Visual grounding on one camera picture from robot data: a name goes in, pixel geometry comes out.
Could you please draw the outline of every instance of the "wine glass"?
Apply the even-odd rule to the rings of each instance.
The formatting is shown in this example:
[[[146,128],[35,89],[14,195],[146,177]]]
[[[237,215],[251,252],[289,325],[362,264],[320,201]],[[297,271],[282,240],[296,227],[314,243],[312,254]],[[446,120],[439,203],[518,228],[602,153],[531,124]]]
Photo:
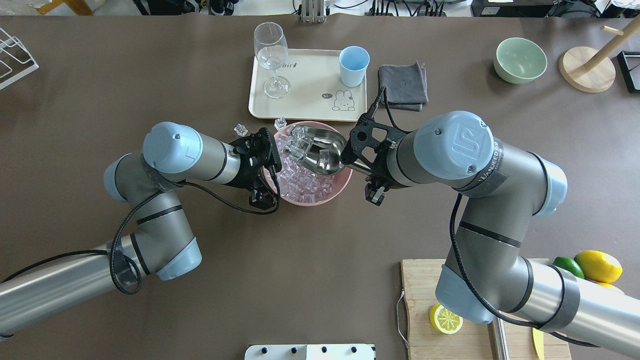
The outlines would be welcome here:
[[[253,50],[258,63],[267,70],[273,70],[273,77],[264,83],[265,94],[274,99],[285,97],[291,89],[291,83],[278,76],[276,70],[287,61],[289,49],[280,25],[275,22],[258,25],[253,32]]]

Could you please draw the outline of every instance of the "wine glass base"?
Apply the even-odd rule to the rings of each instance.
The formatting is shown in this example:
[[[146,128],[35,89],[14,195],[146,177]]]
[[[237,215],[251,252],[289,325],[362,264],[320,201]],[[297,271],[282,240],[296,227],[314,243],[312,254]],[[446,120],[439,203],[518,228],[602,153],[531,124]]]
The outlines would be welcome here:
[[[291,83],[282,76],[278,76],[277,80],[271,78],[264,83],[264,93],[272,99],[280,99],[287,96],[289,90],[291,90]]]

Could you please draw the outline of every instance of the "yellow lemon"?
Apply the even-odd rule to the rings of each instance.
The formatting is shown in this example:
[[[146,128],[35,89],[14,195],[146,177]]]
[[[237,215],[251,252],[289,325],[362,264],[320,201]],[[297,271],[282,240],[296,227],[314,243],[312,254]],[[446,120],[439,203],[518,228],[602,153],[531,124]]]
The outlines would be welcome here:
[[[587,250],[577,254],[575,262],[580,265],[584,277],[597,282],[614,282],[622,274],[618,259],[606,252]]]
[[[617,287],[615,287],[615,286],[613,286],[613,285],[611,285],[611,284],[607,284],[606,282],[597,282],[597,281],[596,281],[596,284],[598,284],[598,285],[602,285],[602,286],[604,286],[604,287],[605,287],[605,288],[607,288],[607,289],[611,289],[611,290],[613,290],[613,291],[617,291],[617,292],[621,293],[622,295],[624,295],[624,294],[625,294],[625,292],[624,292],[624,291],[622,291],[622,290],[618,289]]]
[[[429,310],[429,321],[444,334],[455,334],[462,328],[462,318],[438,303]]]

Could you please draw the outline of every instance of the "wooden cutting board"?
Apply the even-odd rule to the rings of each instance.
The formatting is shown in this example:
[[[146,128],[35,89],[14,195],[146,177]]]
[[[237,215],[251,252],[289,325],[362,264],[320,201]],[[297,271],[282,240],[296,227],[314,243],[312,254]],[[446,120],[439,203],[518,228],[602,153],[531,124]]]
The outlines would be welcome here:
[[[487,325],[465,321],[453,335],[438,332],[429,322],[429,309],[435,305],[435,290],[443,259],[405,259],[402,261],[404,301],[407,308],[409,360],[486,359],[492,360]],[[531,328],[506,323],[507,344],[512,359],[537,360]],[[546,360],[571,360],[569,346],[549,334],[544,335]]]

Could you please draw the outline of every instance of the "metal ice scoop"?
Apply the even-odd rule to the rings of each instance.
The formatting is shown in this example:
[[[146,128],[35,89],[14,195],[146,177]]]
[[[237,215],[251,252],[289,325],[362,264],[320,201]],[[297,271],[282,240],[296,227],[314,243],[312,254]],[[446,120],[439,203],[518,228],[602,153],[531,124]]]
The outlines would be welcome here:
[[[345,167],[340,162],[340,154],[347,144],[344,136],[335,131],[319,127],[306,125],[296,125],[296,127],[302,127],[308,138],[312,138],[311,147],[300,159],[296,160],[300,165],[322,176],[337,174]],[[291,150],[285,148],[283,152],[289,155]],[[365,175],[371,175],[369,167],[359,161],[347,165],[347,167]]]

